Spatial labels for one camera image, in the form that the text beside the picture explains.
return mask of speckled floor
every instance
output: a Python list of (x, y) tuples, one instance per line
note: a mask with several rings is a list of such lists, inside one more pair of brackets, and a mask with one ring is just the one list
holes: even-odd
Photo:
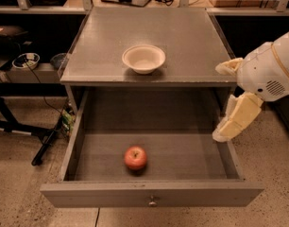
[[(61, 108), (64, 98), (48, 98)], [(58, 112), (41, 97), (7, 99), (21, 123), (53, 127)], [(269, 107), (233, 140), (248, 181), (265, 190), (242, 208), (103, 208), (97, 226), (283, 226), (289, 227), (289, 133)], [(31, 161), (41, 146), (38, 138), (0, 131), (0, 226), (93, 227), (97, 209), (56, 209), (40, 193), (42, 183), (59, 174), (67, 142), (61, 135), (44, 155), (41, 166)]]

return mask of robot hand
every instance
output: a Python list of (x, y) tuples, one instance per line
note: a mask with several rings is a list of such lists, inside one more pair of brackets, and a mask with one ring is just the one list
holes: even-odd
[(229, 97), (226, 115), (212, 133), (214, 140), (225, 142), (255, 120), (264, 101), (289, 95), (289, 32), (273, 43), (262, 44), (244, 59), (225, 61), (215, 69), (235, 76), (245, 91), (239, 97)]

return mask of vent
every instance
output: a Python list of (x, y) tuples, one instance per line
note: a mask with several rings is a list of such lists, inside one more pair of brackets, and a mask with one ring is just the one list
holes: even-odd
[(267, 82), (266, 89), (274, 96), (282, 95), (285, 91), (285, 88), (279, 82), (273, 80)]

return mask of white bowl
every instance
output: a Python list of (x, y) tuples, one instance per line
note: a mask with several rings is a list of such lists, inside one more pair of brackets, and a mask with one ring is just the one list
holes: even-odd
[(165, 54), (153, 45), (136, 45), (124, 52), (122, 60), (135, 72), (149, 74), (164, 64)]
[(12, 65), (21, 70), (33, 70), (37, 67), (40, 56), (35, 53), (25, 53), (16, 58)]

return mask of drawer knob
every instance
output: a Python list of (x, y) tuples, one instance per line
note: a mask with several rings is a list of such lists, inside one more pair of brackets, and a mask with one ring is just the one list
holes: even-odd
[(154, 200), (154, 196), (151, 196), (151, 201), (148, 204), (149, 207), (157, 207), (157, 203)]

